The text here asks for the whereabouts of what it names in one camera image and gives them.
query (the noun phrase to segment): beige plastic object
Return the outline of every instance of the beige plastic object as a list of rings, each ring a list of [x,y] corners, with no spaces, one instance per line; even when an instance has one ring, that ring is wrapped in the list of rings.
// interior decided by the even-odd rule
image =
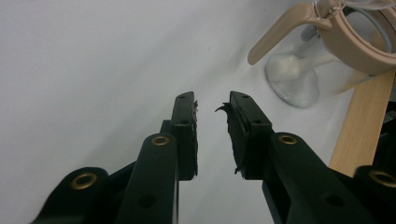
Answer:
[[[289,8],[251,49],[247,56],[248,63],[255,64],[290,31],[308,23],[315,24],[323,29],[330,30],[332,28],[330,21],[318,19],[312,4],[298,4]]]
[[[342,2],[349,7],[358,7],[367,10],[379,10],[396,6],[395,0],[342,0]]]
[[[327,49],[350,67],[370,75],[383,74],[396,67],[395,53],[386,53],[370,45],[352,29],[342,10],[337,11],[335,14],[329,12],[329,19],[321,19],[313,4],[299,4],[290,8],[252,48],[247,61],[255,64],[295,27],[311,23],[317,26]],[[396,21],[393,8],[372,13]]]

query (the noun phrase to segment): white table surface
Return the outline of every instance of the white table surface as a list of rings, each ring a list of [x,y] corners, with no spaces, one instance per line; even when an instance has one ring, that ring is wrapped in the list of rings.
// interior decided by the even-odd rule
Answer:
[[[199,175],[180,183],[179,223],[273,223],[260,181],[234,175],[230,91],[252,96],[277,132],[300,135],[328,163],[352,91],[308,109],[286,105],[249,49],[299,1],[31,0],[0,2],[0,223],[34,220],[63,177],[134,161],[198,100]]]

